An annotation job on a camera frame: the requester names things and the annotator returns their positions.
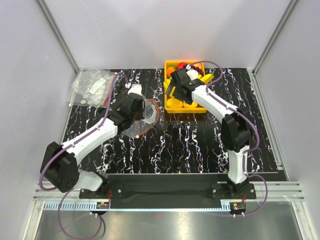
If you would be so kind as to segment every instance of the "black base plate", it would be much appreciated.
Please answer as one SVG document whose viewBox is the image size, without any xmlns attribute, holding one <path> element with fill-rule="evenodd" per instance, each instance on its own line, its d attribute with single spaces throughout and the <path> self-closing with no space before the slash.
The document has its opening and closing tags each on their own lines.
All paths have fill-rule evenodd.
<svg viewBox="0 0 320 240">
<path fill-rule="evenodd" d="M 234 196 L 231 196 L 224 188 L 227 183 L 215 183 L 211 184 L 212 198 L 214 200 L 223 200 L 223 199 L 244 199 L 244 194 L 246 199 L 256 199 L 256 190 L 255 186 L 252 183 L 249 183 L 242 191 L 235 193 Z"/>
<path fill-rule="evenodd" d="M 122 182 L 110 182 L 109 190 L 111 190 L 112 199 L 121 199 L 124 191 L 124 185 Z M 88 189 L 81 189 L 79 194 L 80 199 L 108 199 L 108 192 L 105 192 L 103 196 L 96 196 L 94 191 Z"/>
</svg>

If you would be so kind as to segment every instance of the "metal floor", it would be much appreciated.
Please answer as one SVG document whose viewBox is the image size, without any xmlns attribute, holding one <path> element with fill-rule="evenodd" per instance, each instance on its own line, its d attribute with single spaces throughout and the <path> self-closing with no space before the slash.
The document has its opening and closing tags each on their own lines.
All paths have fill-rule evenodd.
<svg viewBox="0 0 320 240">
<path fill-rule="evenodd" d="M 247 212 L 258 207 L 248 202 Z M 67 226 L 84 211 L 62 211 Z M 257 214 L 229 217 L 227 213 L 208 212 L 107 212 L 105 228 L 95 239 L 101 240 L 302 240 L 290 202 L 267 202 Z M 88 238 L 99 227 L 99 220 L 86 216 L 66 231 L 76 238 Z M 44 210 L 36 240 L 69 240 L 59 228 L 57 211 Z"/>
</svg>

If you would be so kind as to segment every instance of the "black marble surface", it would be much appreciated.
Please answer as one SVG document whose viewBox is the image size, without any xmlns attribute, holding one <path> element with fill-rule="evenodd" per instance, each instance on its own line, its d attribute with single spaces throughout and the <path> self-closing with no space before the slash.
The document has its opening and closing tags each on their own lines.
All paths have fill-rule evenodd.
<svg viewBox="0 0 320 240">
<path fill-rule="evenodd" d="M 219 76 L 218 69 L 207 73 Z M 107 173 L 225 173 L 228 152 L 221 141 L 221 124 L 209 112 L 168 114 L 164 110 L 164 70 L 124 70 L 133 83 L 142 84 L 147 99 L 154 98 L 160 110 L 156 125 L 138 139 L 123 134 L 110 139 L 88 154 L 80 168 Z M 118 80 L 117 89 L 125 80 Z M 258 108 L 255 93 L 245 68 L 225 68 L 224 78 L 212 90 L 235 106 L 247 106 L 260 135 L 258 150 L 248 155 L 249 172 L 277 172 L 277 165 Z M 99 120 L 94 107 L 74 105 L 64 141 L 70 140 Z"/>
</svg>

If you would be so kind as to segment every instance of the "cable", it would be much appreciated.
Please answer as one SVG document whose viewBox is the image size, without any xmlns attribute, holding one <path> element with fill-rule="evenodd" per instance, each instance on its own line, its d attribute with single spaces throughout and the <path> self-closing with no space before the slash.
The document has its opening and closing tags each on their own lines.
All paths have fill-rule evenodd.
<svg viewBox="0 0 320 240">
<path fill-rule="evenodd" d="M 90 132 L 88 132 L 87 134 L 85 134 L 84 136 L 80 137 L 78 140 L 74 141 L 74 145 L 78 144 L 79 142 L 81 142 L 83 139 L 85 139 L 86 137 L 88 137 L 89 135 L 91 135 L 92 133 L 94 133 L 95 131 L 97 131 L 106 121 L 107 119 L 107 116 L 108 116 L 108 112 L 109 112 L 109 108 L 110 108 L 110 102 L 111 102 L 111 98 L 112 98 L 112 92 L 114 90 L 114 86 L 115 86 L 115 81 L 117 79 L 118 76 L 124 76 L 125 78 L 125 81 L 127 84 L 129 84 L 129 80 L 127 78 L 127 76 L 123 73 L 123 72 L 118 72 L 117 74 L 114 75 L 113 79 L 112 79 L 112 83 L 111 83 L 111 89 L 110 89 L 110 96 L 108 98 L 108 101 L 107 101 L 107 107 L 106 107 L 106 111 L 105 111 L 105 114 L 104 114 L 104 117 L 102 119 L 102 122 L 94 129 L 92 129 Z M 66 146 L 65 148 L 61 149 L 56 155 L 54 155 L 49 161 L 48 163 L 44 166 L 42 172 L 41 172 L 41 175 L 40 175 L 40 178 L 39 178 L 39 186 L 42 190 L 44 191 L 52 191 L 52 190 L 55 190 L 57 189 L 56 187 L 52 187 L 52 188 L 45 188 L 44 185 L 43 185 L 43 179 L 44 179 L 44 176 L 45 176 L 45 173 L 46 171 L 48 170 L 49 166 L 53 163 L 54 160 L 56 160 L 61 154 L 63 154 L 65 151 L 67 151 L 68 149 L 70 149 L 71 147 L 73 147 L 74 145 L 70 144 L 68 146 Z M 97 234 L 100 232 L 101 230 L 101 226 L 102 226 L 102 222 L 103 222 L 103 219 L 101 216 L 98 215 L 99 219 L 100 219 L 100 226 L 97 230 L 97 232 L 89 237 L 89 238 L 76 238 L 76 237 L 73 237 L 71 235 L 69 235 L 64 227 L 62 226 L 62 223 L 61 223 L 61 219 L 60 219 L 60 208 L 62 206 L 62 202 L 64 201 L 64 199 L 67 197 L 67 195 L 73 190 L 73 188 L 71 190 L 69 190 L 64 196 L 63 198 L 61 199 L 61 202 L 58 206 L 58 223 L 59 223 L 59 226 L 62 230 L 62 232 L 69 238 L 71 239 L 74 239 L 74 240 L 90 240 L 90 239 L 93 239 L 95 236 L 97 236 Z"/>
<path fill-rule="evenodd" d="M 216 80 L 214 80 L 214 81 L 210 82 L 209 84 L 207 84 L 206 88 L 205 88 L 205 91 L 210 97 L 212 97 L 214 100 L 216 100 L 218 103 L 220 103 L 222 106 L 224 106 L 226 108 L 227 105 L 224 102 L 222 102 L 221 100 L 219 100 L 217 97 L 215 97 L 213 94 L 211 94 L 209 92 L 209 87 L 212 86 L 214 83 L 216 83 L 217 81 L 219 81 L 223 77 L 224 72 L 223 72 L 222 67 L 219 66 L 218 64 L 216 64 L 215 62 L 208 61 L 208 60 L 196 61 L 196 62 L 192 63 L 192 65 L 199 64 L 199 63 L 209 63 L 209 64 L 213 64 L 213 65 L 215 65 L 216 67 L 219 68 L 220 76 Z M 264 186 L 265 186 L 265 197 L 264 197 L 262 205 L 257 210 L 246 214 L 246 215 L 250 216 L 250 215 L 260 211 L 260 209 L 262 209 L 262 207 L 267 202 L 267 198 L 268 198 L 268 186 L 267 186 L 266 180 L 261 175 L 258 175 L 258 174 L 252 174 L 251 176 L 249 176 L 247 171 L 246 171 L 246 161 L 245 161 L 246 160 L 246 153 L 252 152 L 252 151 L 256 150 L 259 147 L 260 137 L 259 137 L 258 130 L 256 129 L 256 126 L 246 116 L 244 116 L 241 112 L 239 112 L 236 109 L 233 109 L 231 107 L 228 107 L 227 109 L 231 110 L 232 112 L 234 112 L 234 113 L 238 114 L 240 117 L 242 117 L 250 125 L 250 127 L 254 131 L 254 134 L 255 134 L 255 137 L 256 137 L 255 146 L 253 148 L 250 148 L 248 150 L 243 151 L 243 155 L 242 155 L 242 171 L 243 171 L 243 174 L 247 176 L 247 178 L 258 177 L 263 181 Z"/>
<path fill-rule="evenodd" d="M 101 230 L 101 227 L 102 227 L 102 222 L 103 222 L 103 219 L 100 215 L 98 214 L 95 214 L 96 217 L 99 217 L 99 220 L 100 220 L 100 225 L 99 225 L 99 228 L 98 230 L 96 231 L 96 233 L 94 235 L 92 235 L 91 237 L 88 237 L 88 238 L 77 238 L 77 237 L 74 237 L 74 236 L 71 236 L 69 233 L 66 232 L 66 230 L 64 229 L 64 227 L 62 226 L 62 223 L 61 223 L 61 218 L 60 218 L 60 209 L 62 207 L 62 203 L 63 201 L 65 200 L 65 198 L 67 197 L 67 195 L 73 190 L 74 188 L 72 188 L 71 190 L 67 191 L 66 194 L 63 196 L 63 198 L 61 199 L 59 205 L 58 205 L 58 223 L 59 223 L 59 226 L 60 226 L 60 229 L 61 231 L 67 236 L 69 237 L 70 239 L 73 239 L 73 240 L 90 240 L 90 239 L 93 239 L 95 238 L 98 233 L 100 232 Z"/>
<path fill-rule="evenodd" d="M 244 203 L 245 200 L 246 200 L 246 193 L 243 194 L 243 199 L 242 199 L 241 203 Z"/>
<path fill-rule="evenodd" d="M 63 227 L 64 230 L 66 230 L 67 228 L 69 228 L 70 226 L 72 226 L 73 224 L 75 224 L 75 222 L 77 222 L 78 220 L 80 220 L 80 219 L 82 219 L 82 218 L 84 218 L 84 217 L 86 217 L 86 216 L 89 216 L 89 215 L 90 215 L 90 212 L 78 216 L 78 217 L 77 217 L 75 220 L 73 220 L 71 223 L 69 223 L 68 225 L 64 226 L 64 227 Z M 59 226 L 59 229 L 51 229 L 51 230 L 52 230 L 52 232 L 54 232 L 54 233 L 60 233 L 60 232 L 62 232 L 60 226 Z"/>
<path fill-rule="evenodd" d="M 123 75 L 123 76 L 124 76 L 124 78 L 125 78 L 125 83 L 126 83 L 126 84 L 129 84 L 128 77 L 127 77 L 126 75 Z M 110 86 L 110 88 L 115 88 L 115 85 L 116 85 L 116 81 L 114 81 L 113 86 Z M 105 100 L 104 100 L 104 102 L 103 102 L 102 106 L 105 106 L 105 105 L 107 104 L 108 97 L 109 97 L 109 95 L 107 95 L 107 96 L 106 96 L 106 98 L 105 98 Z"/>
<path fill-rule="evenodd" d="M 99 209 L 110 209 L 110 200 L 111 200 L 111 196 L 112 196 L 112 191 L 111 191 L 111 189 L 109 189 L 108 191 L 107 191 L 107 193 L 108 193 L 108 205 L 107 205 L 107 207 L 104 207 L 104 206 L 100 206 L 99 207 Z"/>
</svg>

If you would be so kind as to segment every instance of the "orange ball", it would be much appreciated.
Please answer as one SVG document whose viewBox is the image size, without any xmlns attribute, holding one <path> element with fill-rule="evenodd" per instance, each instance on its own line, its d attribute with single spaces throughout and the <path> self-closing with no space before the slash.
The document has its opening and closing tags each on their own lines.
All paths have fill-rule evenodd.
<svg viewBox="0 0 320 240">
<path fill-rule="evenodd" d="M 193 64 L 193 66 L 198 67 L 199 69 L 203 70 L 203 69 L 202 69 L 202 64 L 201 64 L 201 63 Z"/>
<path fill-rule="evenodd" d="M 173 66 L 173 65 L 168 66 L 168 68 L 166 69 L 166 76 L 167 76 L 168 78 L 170 78 L 170 77 L 171 77 L 171 74 L 172 74 L 175 70 L 176 70 L 175 66 Z"/>
</svg>

